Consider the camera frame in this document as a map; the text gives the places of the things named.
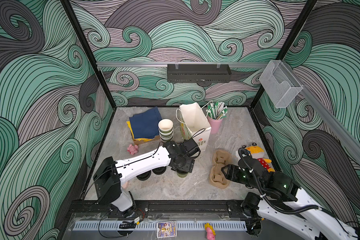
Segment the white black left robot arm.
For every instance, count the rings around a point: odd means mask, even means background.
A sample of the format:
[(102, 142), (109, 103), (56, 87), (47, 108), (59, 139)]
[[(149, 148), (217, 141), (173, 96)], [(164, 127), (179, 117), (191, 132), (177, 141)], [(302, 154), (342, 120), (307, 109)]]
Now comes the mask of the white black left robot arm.
[(134, 207), (134, 200), (132, 194), (123, 188), (126, 182), (135, 177), (144, 181), (152, 173), (164, 173), (167, 167), (177, 172), (191, 173), (200, 153), (198, 144), (189, 139), (180, 143), (159, 143), (156, 150), (129, 159), (114, 160), (108, 157), (93, 175), (98, 197), (96, 203), (103, 206), (111, 204), (121, 212), (129, 211)]

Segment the green white paper cup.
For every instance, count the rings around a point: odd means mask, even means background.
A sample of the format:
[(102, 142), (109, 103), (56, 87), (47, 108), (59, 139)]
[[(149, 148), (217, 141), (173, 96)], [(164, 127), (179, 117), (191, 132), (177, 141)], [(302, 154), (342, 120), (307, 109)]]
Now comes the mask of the green white paper cup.
[(180, 178), (185, 178), (188, 173), (177, 173), (177, 175), (180, 177)]

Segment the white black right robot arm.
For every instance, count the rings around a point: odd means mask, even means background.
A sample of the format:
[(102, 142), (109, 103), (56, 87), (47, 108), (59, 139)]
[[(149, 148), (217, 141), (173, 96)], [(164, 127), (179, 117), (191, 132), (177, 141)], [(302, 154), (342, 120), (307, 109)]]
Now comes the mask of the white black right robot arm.
[(305, 240), (360, 240), (360, 225), (344, 223), (317, 203), (296, 181), (268, 171), (246, 148), (238, 150), (237, 165), (221, 168), (231, 182), (256, 189), (241, 204), (247, 232), (258, 235), (262, 219), (270, 220)]

